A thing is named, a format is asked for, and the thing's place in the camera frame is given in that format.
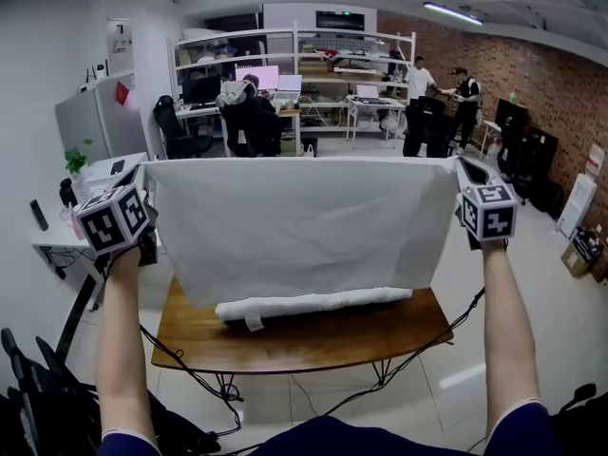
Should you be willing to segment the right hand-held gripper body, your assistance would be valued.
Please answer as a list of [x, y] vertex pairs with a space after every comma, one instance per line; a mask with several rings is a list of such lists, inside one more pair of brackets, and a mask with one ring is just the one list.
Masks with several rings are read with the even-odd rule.
[[467, 230], [470, 249], [481, 250], [489, 241], [505, 246], [516, 228], [518, 197], [513, 187], [492, 180], [482, 162], [459, 157], [455, 164], [459, 182], [455, 216]]

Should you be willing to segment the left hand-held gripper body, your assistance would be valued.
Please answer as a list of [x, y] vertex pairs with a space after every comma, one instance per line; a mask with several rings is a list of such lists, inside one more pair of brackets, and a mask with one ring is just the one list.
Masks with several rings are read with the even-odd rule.
[[158, 211], [145, 196], [131, 183], [91, 197], [73, 212], [75, 233], [86, 240], [95, 257], [138, 246], [140, 265], [156, 264]]

